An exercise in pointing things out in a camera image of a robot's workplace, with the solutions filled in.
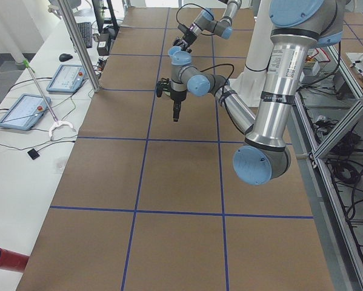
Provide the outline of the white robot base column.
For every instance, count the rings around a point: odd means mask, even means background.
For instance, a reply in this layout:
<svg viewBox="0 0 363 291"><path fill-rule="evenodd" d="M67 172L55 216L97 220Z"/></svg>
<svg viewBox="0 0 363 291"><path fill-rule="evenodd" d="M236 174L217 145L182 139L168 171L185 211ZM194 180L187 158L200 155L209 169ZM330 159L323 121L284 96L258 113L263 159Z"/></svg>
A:
<svg viewBox="0 0 363 291"><path fill-rule="evenodd" d="M270 3L269 0L260 2L245 67L233 84L235 91L250 107L259 105L273 50L273 43L270 40L273 24L268 15Z"/></svg>

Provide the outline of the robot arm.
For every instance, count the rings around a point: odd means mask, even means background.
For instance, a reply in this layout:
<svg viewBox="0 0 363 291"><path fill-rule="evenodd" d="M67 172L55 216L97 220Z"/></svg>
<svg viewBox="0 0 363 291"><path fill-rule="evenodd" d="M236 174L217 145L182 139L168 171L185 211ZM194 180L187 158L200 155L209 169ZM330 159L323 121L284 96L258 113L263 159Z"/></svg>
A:
<svg viewBox="0 0 363 291"><path fill-rule="evenodd" d="M233 30L233 20L241 8L242 1L221 1L226 4L226 9L220 20L215 20L213 12L209 8L203 8L200 14L189 25L178 23L178 29L183 32L182 38L176 38L173 45L180 46L181 50L191 52L191 45L197 40L204 30L209 33L228 39Z"/></svg>
<svg viewBox="0 0 363 291"><path fill-rule="evenodd" d="M290 152L283 139L295 101L300 76L310 49L337 44L342 38L345 1L262 1L238 93L228 78L199 71L190 47L202 32L227 39L240 1L227 1L220 20L209 10L192 25L180 25L183 37L168 51L172 75L168 89L179 118L188 93L212 94L244 135L245 143L233 156L237 176L261 185L283 175L290 167Z"/></svg>

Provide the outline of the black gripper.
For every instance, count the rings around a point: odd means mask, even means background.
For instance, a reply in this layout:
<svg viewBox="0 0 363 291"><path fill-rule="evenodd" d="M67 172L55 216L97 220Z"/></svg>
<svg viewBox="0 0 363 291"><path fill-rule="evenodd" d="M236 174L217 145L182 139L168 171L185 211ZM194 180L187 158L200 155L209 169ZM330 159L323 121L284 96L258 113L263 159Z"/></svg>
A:
<svg viewBox="0 0 363 291"><path fill-rule="evenodd" d="M196 35L193 32L186 32L183 36L183 51L191 53L192 49L190 46L196 41Z"/></svg>
<svg viewBox="0 0 363 291"><path fill-rule="evenodd" d="M187 91L177 91L173 88L170 88L170 97L174 101L173 103L173 121L179 121L179 115L181 111L181 102L185 101L187 97Z"/></svg>

